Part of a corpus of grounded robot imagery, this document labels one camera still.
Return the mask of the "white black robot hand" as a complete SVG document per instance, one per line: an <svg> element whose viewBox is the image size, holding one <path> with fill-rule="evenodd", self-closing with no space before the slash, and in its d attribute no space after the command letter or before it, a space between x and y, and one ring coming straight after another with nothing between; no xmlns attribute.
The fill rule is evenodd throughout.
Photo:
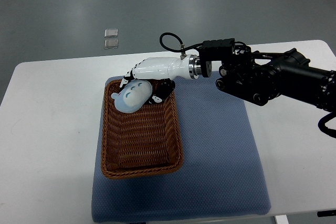
<svg viewBox="0 0 336 224"><path fill-rule="evenodd" d="M187 80L198 78L192 69L190 60L175 57L147 58L136 64L125 74L120 83L120 91L133 80L146 80L152 85L152 94L145 104L156 104L165 101L175 89L174 79L182 77Z"/></svg>

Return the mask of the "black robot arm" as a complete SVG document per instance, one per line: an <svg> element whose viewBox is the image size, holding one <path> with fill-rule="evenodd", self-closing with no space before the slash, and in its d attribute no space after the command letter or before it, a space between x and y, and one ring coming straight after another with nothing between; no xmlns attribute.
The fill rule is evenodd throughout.
<svg viewBox="0 0 336 224"><path fill-rule="evenodd" d="M324 134L335 137L326 123L335 118L335 71L309 66L310 60L295 48L284 53L252 51L233 38L206 40L191 46L199 53L194 72L209 78L212 62L219 61L218 90L263 106L280 95L328 112L318 122Z"/></svg>

